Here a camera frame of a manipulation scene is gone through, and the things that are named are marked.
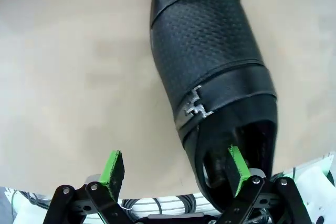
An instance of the woven leather texture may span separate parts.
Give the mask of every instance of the woven leather texture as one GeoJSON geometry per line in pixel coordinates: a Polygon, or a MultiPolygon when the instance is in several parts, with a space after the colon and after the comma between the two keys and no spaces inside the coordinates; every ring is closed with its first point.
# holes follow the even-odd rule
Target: woven leather texture
{"type": "Polygon", "coordinates": [[[247,63],[263,64],[239,0],[179,0],[156,19],[151,43],[174,114],[205,79],[247,63]]]}

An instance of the screw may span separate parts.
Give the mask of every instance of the screw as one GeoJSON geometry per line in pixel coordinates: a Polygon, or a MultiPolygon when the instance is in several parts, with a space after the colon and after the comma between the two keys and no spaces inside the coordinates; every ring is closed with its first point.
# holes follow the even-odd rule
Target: screw
{"type": "Polygon", "coordinates": [[[63,193],[64,194],[68,194],[70,192],[70,188],[69,187],[66,187],[63,189],[63,193]]]}
{"type": "Polygon", "coordinates": [[[257,178],[257,177],[253,178],[252,182],[253,182],[253,184],[259,184],[260,183],[260,178],[257,178]]]}
{"type": "Polygon", "coordinates": [[[280,180],[280,183],[283,185],[283,186],[287,186],[287,180],[285,180],[284,178],[280,180]]]}
{"type": "Polygon", "coordinates": [[[92,190],[92,191],[97,190],[97,185],[96,185],[96,184],[93,184],[93,185],[91,186],[91,190],[92,190]]]}

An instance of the green tape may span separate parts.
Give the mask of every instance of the green tape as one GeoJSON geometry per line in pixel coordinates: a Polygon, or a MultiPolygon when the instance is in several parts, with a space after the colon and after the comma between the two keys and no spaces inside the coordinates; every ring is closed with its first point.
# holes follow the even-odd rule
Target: green tape
{"type": "Polygon", "coordinates": [[[240,150],[238,148],[238,146],[231,146],[229,147],[229,153],[231,154],[233,160],[235,161],[235,164],[238,168],[239,174],[240,174],[240,179],[239,179],[239,185],[238,185],[238,189],[237,189],[237,193],[235,195],[235,197],[238,195],[238,193],[240,192],[244,181],[246,181],[250,176],[251,173],[245,163],[245,160],[243,158],[243,156],[240,153],[240,150]]]}
{"type": "Polygon", "coordinates": [[[108,185],[111,179],[111,173],[114,170],[114,167],[117,162],[117,158],[120,154],[120,151],[113,151],[107,160],[106,166],[104,168],[103,173],[99,177],[99,182],[102,183],[103,185],[108,185]]]}

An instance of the table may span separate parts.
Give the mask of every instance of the table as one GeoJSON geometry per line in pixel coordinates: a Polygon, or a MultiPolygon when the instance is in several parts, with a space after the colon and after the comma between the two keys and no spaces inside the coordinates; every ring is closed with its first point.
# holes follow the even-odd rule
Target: table
{"type": "MultiPolygon", "coordinates": [[[[274,172],[336,149],[334,0],[241,0],[277,93],[274,172]]],[[[198,191],[151,55],[151,0],[0,0],[0,185],[52,195],[121,150],[121,198],[198,191]]]]}

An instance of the silver metal buckle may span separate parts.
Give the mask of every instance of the silver metal buckle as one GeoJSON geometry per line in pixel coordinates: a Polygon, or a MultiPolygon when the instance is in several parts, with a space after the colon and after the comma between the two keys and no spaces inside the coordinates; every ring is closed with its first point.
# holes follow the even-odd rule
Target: silver metal buckle
{"type": "Polygon", "coordinates": [[[198,95],[197,90],[201,87],[198,85],[191,91],[191,94],[187,97],[188,101],[183,107],[180,109],[177,114],[175,125],[177,129],[183,127],[188,121],[190,121],[196,114],[202,114],[202,118],[206,118],[213,113],[213,111],[206,112],[204,106],[202,104],[196,105],[195,102],[200,100],[200,96],[198,95]]]}

